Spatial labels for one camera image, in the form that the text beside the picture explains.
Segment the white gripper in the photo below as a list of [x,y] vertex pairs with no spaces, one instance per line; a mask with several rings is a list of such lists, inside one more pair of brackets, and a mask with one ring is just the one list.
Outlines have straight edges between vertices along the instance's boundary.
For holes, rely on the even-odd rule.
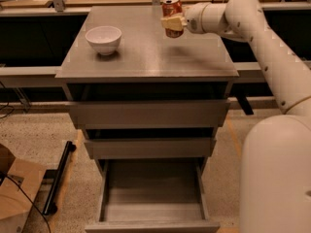
[[202,15],[207,7],[207,3],[197,3],[186,8],[184,14],[175,14],[163,17],[161,26],[173,31],[182,31],[187,27],[193,34],[203,34]]

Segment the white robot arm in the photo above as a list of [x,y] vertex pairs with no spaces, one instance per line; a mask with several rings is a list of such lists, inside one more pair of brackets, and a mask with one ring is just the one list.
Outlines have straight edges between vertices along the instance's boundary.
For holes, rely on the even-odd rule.
[[164,16],[165,29],[248,43],[281,114],[245,138],[240,233],[311,233],[311,70],[273,31],[259,0],[197,3]]

